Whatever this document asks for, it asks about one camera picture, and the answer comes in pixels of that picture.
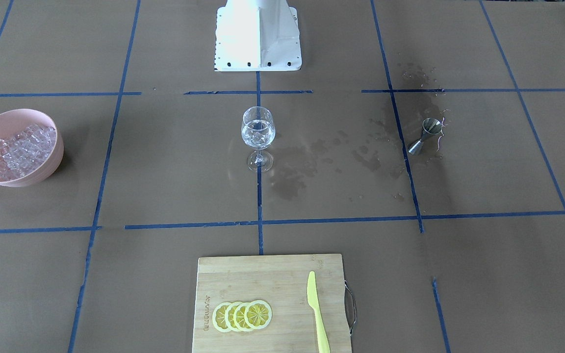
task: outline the knife handle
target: knife handle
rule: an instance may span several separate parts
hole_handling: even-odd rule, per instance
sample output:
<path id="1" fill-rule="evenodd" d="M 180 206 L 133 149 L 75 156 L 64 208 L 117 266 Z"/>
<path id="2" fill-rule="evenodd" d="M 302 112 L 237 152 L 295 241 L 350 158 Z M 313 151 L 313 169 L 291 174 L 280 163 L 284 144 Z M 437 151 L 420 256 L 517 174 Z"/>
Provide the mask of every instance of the knife handle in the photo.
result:
<path id="1" fill-rule="evenodd" d="M 321 319 L 321 311 L 319 309 L 315 310 L 315 328 L 318 334 L 318 350 L 320 353 L 330 353 L 326 329 L 324 328 L 324 322 Z"/>

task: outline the knife blade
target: knife blade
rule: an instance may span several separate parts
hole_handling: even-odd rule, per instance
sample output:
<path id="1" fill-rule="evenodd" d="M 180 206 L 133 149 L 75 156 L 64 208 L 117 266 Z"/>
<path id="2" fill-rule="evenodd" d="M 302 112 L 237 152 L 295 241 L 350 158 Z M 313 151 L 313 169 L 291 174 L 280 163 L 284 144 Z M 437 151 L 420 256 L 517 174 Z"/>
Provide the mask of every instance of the knife blade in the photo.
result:
<path id="1" fill-rule="evenodd" d="M 324 322 L 321 319 L 320 301 L 318 300 L 318 288 L 315 283 L 314 271 L 309 272 L 309 279 L 307 280 L 307 302 L 315 313 L 315 330 L 318 336 L 318 350 L 320 353 L 330 353 L 326 329 L 324 329 Z"/>

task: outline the metal handle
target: metal handle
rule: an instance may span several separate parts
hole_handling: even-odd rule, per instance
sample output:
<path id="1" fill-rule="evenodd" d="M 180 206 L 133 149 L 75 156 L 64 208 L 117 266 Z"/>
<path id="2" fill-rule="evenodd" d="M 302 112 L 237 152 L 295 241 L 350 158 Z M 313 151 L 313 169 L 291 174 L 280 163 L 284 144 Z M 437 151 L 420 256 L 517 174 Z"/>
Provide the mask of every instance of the metal handle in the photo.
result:
<path id="1" fill-rule="evenodd" d="M 350 287 L 348 287 L 348 281 L 346 281 L 345 279 L 343 280 L 343 286 L 345 286 L 346 288 L 346 293 L 350 293 L 350 297 L 352 299 L 352 314 L 354 314 L 354 320 L 352 321 L 352 324 L 348 322 L 348 326 L 350 327 L 350 336 L 352 336 L 352 331 L 357 325 L 357 300 L 355 300 L 355 295 L 352 293 L 352 290 L 350 290 Z M 346 318 L 348 318 L 348 306 L 345 304 L 345 302 L 344 306 L 346 309 Z"/>

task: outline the lemon slice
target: lemon slice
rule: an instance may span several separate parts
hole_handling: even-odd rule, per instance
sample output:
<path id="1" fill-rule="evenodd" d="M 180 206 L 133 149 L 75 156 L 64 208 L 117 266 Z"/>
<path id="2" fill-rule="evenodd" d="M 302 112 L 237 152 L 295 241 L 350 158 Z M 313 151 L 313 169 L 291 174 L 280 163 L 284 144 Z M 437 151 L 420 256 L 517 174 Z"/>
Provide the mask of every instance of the lemon slice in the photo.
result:
<path id="1" fill-rule="evenodd" d="M 228 308 L 226 308 L 226 313 L 224 313 L 224 321 L 226 322 L 226 326 L 235 332 L 240 331 L 235 325 L 235 309 L 237 309 L 237 306 L 240 306 L 241 304 L 243 304 L 243 302 L 234 302 L 229 304 Z"/>
<path id="2" fill-rule="evenodd" d="M 249 327 L 247 325 L 247 322 L 245 322 L 245 311 L 247 311 L 247 308 L 250 305 L 251 305 L 251 303 L 240 304 L 239 306 L 237 306 L 237 308 L 235 309 L 235 312 L 233 314 L 235 326 L 237 326 L 237 328 L 240 331 L 249 332 L 249 331 L 254 330 L 252 327 Z"/>
<path id="3" fill-rule="evenodd" d="M 261 330 L 272 320 L 272 307 L 264 300 L 255 300 L 245 310 L 245 322 L 255 330 Z"/>
<path id="4" fill-rule="evenodd" d="M 213 310 L 213 326 L 220 332 L 227 332 L 231 329 L 226 325 L 226 310 L 230 305 L 230 302 L 224 302 L 219 304 Z"/>

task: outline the wine glass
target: wine glass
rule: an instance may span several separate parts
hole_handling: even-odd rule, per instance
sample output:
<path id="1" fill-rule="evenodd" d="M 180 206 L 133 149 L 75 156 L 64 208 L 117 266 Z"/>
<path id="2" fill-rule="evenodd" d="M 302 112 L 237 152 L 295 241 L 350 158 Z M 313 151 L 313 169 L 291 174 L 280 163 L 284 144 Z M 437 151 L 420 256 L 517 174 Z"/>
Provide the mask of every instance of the wine glass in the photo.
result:
<path id="1" fill-rule="evenodd" d="M 272 168 L 274 157 L 263 151 L 276 136 L 276 127 L 272 113 L 265 107 L 251 107 L 245 110 L 243 123 L 241 124 L 241 137 L 254 152 L 247 158 L 247 167 L 253 172 L 266 172 Z"/>

